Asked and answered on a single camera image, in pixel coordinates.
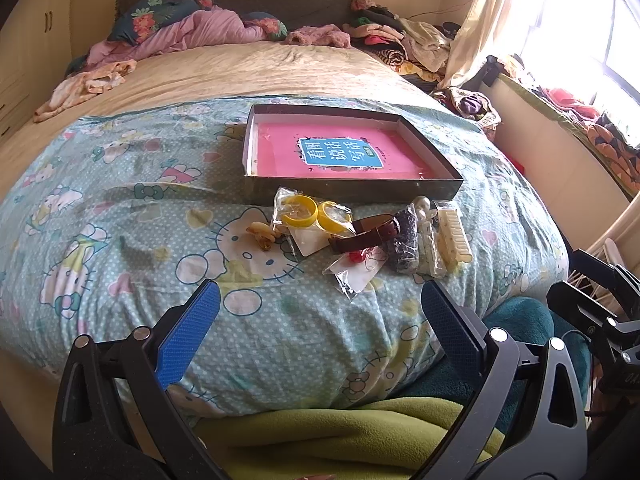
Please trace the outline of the white pearl hair accessory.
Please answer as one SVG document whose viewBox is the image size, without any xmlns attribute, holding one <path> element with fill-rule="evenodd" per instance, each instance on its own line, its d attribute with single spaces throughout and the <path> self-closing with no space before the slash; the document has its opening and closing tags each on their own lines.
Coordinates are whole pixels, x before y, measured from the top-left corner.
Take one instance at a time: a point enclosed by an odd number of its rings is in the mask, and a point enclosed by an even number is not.
<svg viewBox="0 0 640 480">
<path fill-rule="evenodd" d="M 431 278 L 443 278 L 446 266 L 437 247 L 435 229 L 436 209 L 426 196 L 418 196 L 413 201 L 416 212 L 416 235 L 418 236 L 419 264 L 416 272 Z"/>
</svg>

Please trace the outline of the cream plastic hair claw clip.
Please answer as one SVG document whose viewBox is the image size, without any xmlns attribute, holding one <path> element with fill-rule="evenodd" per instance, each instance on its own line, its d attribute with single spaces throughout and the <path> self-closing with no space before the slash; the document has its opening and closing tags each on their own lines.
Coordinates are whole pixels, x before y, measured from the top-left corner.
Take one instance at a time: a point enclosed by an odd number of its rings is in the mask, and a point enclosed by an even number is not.
<svg viewBox="0 0 640 480">
<path fill-rule="evenodd" d="M 461 221 L 459 209 L 450 202 L 438 202 L 438 249 L 448 268 L 471 263 L 473 254 Z"/>
</svg>

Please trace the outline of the black beaded item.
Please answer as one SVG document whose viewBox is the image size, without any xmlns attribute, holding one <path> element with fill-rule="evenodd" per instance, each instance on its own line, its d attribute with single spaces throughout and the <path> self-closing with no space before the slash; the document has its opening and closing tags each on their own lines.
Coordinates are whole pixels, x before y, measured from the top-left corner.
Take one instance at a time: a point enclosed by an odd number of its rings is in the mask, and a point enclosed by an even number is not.
<svg viewBox="0 0 640 480">
<path fill-rule="evenodd" d="M 394 214 L 398 234 L 385 243 L 388 264 L 399 274 L 413 274 L 419 265 L 418 218 L 413 204 Z"/>
</svg>

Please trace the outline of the red ball earrings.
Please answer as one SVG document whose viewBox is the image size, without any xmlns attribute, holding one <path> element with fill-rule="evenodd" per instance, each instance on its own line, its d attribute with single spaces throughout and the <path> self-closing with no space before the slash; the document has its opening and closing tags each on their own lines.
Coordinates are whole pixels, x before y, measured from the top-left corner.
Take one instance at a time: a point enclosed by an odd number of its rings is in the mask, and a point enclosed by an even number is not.
<svg viewBox="0 0 640 480">
<path fill-rule="evenodd" d="M 333 281 L 339 292 L 352 299 L 367 288 L 386 261 L 383 248 L 370 247 L 340 255 L 323 274 Z"/>
</svg>

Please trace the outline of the maroon leather strap wristwatch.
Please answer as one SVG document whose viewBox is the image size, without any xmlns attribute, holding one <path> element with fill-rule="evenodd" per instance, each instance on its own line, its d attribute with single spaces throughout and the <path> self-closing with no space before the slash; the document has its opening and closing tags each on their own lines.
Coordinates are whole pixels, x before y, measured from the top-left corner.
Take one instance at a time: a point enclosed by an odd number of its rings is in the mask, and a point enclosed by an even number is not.
<svg viewBox="0 0 640 480">
<path fill-rule="evenodd" d="M 334 254 L 346 254 L 346 252 L 360 252 L 383 245 L 393 240 L 400 234 L 400 225 L 393 214 L 377 214 L 352 222 L 355 235 L 351 237 L 329 238 L 329 246 Z"/>
</svg>

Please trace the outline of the yellow bangles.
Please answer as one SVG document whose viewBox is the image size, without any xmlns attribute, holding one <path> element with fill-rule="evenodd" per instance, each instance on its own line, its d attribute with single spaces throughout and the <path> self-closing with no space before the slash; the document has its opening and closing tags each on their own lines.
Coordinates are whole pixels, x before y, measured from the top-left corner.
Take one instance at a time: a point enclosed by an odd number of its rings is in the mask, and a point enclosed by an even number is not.
<svg viewBox="0 0 640 480">
<path fill-rule="evenodd" d="M 271 225 L 291 240 L 302 257 L 328 247 L 333 237 L 355 235 L 352 211 L 348 207 L 290 188 L 278 188 L 273 199 Z"/>
</svg>

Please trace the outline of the green fleece blanket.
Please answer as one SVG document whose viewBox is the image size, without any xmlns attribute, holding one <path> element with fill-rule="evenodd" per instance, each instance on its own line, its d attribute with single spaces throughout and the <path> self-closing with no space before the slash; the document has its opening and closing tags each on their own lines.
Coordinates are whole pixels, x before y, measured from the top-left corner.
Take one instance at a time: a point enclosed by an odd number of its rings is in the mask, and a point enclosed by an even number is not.
<svg viewBox="0 0 640 480">
<path fill-rule="evenodd" d="M 351 410 L 286 410 L 203 419 L 194 428 L 233 479 L 408 479 L 462 406 L 398 398 Z"/>
</svg>

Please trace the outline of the hello kitty teal blanket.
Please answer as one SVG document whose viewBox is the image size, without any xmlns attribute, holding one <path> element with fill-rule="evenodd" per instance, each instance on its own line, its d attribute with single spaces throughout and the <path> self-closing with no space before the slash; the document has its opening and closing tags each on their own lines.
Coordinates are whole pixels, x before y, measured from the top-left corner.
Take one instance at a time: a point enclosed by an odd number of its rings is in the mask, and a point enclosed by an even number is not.
<svg viewBox="0 0 640 480">
<path fill-rule="evenodd" d="M 1 345 L 62 372 L 75 338 L 153 325 L 202 281 L 219 314 L 178 388 L 203 417 L 381 400 L 434 365 L 422 278 L 384 268 L 354 298 L 332 252 L 258 247 L 243 196 L 252 100 L 224 98 L 62 129 L 1 206 Z"/>
</svg>

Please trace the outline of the bag stuffed with clothes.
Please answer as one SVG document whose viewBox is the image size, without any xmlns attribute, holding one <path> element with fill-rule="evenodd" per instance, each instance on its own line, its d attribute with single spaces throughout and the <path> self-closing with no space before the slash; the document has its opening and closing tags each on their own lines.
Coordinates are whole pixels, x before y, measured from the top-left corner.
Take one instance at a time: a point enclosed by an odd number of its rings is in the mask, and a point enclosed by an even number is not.
<svg viewBox="0 0 640 480">
<path fill-rule="evenodd" d="M 448 108 L 451 113 L 475 122 L 489 141 L 495 141 L 497 128 L 502 119 L 498 110 L 492 106 L 490 99 L 482 92 L 448 88 L 434 91 L 431 97 Z"/>
</svg>

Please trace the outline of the peach child garment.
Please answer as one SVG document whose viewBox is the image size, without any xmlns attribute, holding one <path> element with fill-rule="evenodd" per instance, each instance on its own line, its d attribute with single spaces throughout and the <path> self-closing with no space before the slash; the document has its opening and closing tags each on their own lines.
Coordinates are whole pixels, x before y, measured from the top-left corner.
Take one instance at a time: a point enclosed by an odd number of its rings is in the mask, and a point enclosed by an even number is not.
<svg viewBox="0 0 640 480">
<path fill-rule="evenodd" d="M 56 86 L 50 99 L 35 110 L 32 121 L 36 124 L 44 122 L 58 116 L 64 110 L 111 91 L 123 84 L 126 76 L 136 67 L 135 60 L 114 62 L 66 78 Z"/>
</svg>

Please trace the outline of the pile of mixed clothes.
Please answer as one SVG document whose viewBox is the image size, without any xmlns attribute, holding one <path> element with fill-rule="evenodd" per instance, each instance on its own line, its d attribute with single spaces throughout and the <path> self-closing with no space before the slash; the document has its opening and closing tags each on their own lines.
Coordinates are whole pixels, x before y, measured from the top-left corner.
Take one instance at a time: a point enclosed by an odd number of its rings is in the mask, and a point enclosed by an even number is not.
<svg viewBox="0 0 640 480">
<path fill-rule="evenodd" d="M 432 25 L 400 18 L 373 0 L 352 0 L 350 12 L 352 18 L 343 30 L 353 47 L 401 76 L 417 76 L 427 84 L 442 81 L 458 24 Z"/>
</svg>

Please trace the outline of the beige bed sheet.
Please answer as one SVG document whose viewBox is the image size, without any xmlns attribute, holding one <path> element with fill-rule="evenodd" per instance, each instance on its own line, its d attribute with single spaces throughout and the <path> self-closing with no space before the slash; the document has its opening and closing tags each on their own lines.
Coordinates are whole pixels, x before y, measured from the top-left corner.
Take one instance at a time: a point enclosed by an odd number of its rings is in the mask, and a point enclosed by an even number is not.
<svg viewBox="0 0 640 480">
<path fill-rule="evenodd" d="M 146 58 L 126 82 L 41 124 L 26 122 L 1 143 L 1 194 L 82 116 L 112 116 L 220 96 L 340 96 L 434 108 L 439 104 L 357 49 L 276 42 L 221 44 Z"/>
</svg>

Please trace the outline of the cream curtain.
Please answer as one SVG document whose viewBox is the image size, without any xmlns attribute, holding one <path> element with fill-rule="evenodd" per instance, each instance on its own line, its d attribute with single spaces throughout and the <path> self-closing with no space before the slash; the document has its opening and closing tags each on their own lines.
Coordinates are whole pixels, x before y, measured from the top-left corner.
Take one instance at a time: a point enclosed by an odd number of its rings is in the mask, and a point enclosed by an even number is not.
<svg viewBox="0 0 640 480">
<path fill-rule="evenodd" d="M 460 87 L 480 69 L 487 55 L 500 55 L 513 44 L 520 6 L 525 0 L 472 0 L 449 51 L 439 90 Z"/>
</svg>

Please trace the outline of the pink crumpled quilt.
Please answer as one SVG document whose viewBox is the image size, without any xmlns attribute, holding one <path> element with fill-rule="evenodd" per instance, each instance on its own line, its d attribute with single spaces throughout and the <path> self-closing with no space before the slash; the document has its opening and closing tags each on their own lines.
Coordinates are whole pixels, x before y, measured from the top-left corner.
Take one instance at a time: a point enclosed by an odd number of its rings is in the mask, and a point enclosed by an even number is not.
<svg viewBox="0 0 640 480">
<path fill-rule="evenodd" d="M 267 34 L 259 26 L 246 26 L 235 12 L 214 6 L 212 10 L 197 10 L 180 22 L 161 28 L 136 46 L 122 41 L 99 42 L 89 50 L 85 68 L 127 60 L 141 61 L 154 55 L 218 44 L 252 44 L 266 39 Z"/>
</svg>

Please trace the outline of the floral dark blue pillow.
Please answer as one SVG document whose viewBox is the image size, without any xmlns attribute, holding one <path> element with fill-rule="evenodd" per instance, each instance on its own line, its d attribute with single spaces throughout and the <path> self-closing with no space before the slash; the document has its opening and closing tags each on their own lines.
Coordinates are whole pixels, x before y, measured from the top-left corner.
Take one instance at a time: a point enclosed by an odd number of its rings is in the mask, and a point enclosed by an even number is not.
<svg viewBox="0 0 640 480">
<path fill-rule="evenodd" d="M 199 10 L 218 10 L 218 6 L 213 0 L 139 0 L 115 21 L 107 40 L 135 46 Z M 245 26 L 259 26 L 269 40 L 283 40 L 288 34 L 285 24 L 267 12 L 241 14 L 240 20 Z"/>
</svg>

